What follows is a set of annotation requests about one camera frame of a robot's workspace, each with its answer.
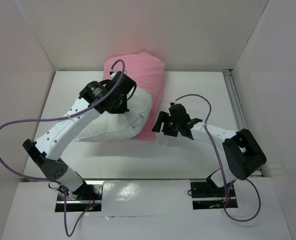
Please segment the white pillow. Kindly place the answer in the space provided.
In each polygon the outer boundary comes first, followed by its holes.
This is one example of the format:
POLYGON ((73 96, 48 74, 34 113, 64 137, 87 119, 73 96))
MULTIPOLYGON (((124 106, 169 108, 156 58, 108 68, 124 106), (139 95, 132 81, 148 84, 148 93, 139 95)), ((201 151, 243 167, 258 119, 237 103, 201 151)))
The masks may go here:
POLYGON ((143 129, 150 111, 153 98, 142 88, 137 88, 127 101, 126 113, 111 114, 104 112, 89 123, 76 137, 76 142, 108 142, 126 140, 138 135, 143 129))

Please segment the pink pillowcase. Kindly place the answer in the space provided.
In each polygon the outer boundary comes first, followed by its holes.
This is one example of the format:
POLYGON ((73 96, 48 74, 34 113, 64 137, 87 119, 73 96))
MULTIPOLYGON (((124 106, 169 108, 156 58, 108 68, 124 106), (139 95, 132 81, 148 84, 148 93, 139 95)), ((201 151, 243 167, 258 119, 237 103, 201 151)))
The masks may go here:
POLYGON ((122 69, 120 62, 112 66, 118 59, 122 59, 125 63, 125 74, 136 82, 137 87, 147 91, 153 100, 152 109, 143 129, 133 139, 154 141, 156 133, 152 131, 152 128, 155 125, 157 110, 164 93, 166 63, 147 52, 116 56, 106 60, 104 63, 104 78, 109 77, 111 69, 114 71, 122 69))

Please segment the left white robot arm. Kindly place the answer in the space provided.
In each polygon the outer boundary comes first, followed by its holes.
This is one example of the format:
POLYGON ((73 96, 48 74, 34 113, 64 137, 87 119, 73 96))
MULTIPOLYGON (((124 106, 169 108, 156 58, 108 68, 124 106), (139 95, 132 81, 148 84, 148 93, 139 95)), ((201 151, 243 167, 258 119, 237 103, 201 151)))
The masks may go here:
POLYGON ((88 83, 64 119, 38 139, 25 140, 23 148, 49 181, 61 183, 70 196, 82 199, 90 192, 90 187, 61 159, 61 155, 70 142, 104 112, 128 112, 127 95, 132 95, 136 87, 136 82, 122 71, 101 82, 88 83))

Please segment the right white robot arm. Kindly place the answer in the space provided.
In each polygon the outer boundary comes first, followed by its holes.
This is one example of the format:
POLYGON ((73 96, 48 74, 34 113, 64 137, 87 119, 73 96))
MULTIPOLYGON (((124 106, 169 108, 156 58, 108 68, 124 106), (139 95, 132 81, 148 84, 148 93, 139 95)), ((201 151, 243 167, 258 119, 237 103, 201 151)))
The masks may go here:
POLYGON ((161 111, 152 131, 171 137, 181 134, 191 140, 212 144, 216 155, 219 155, 218 149, 224 151, 225 159, 219 164, 220 169, 210 174, 202 186, 211 196, 225 193, 224 184, 246 180, 267 161, 249 130, 225 130, 206 124, 199 118, 191 118, 180 103, 171 103, 169 112, 161 111))

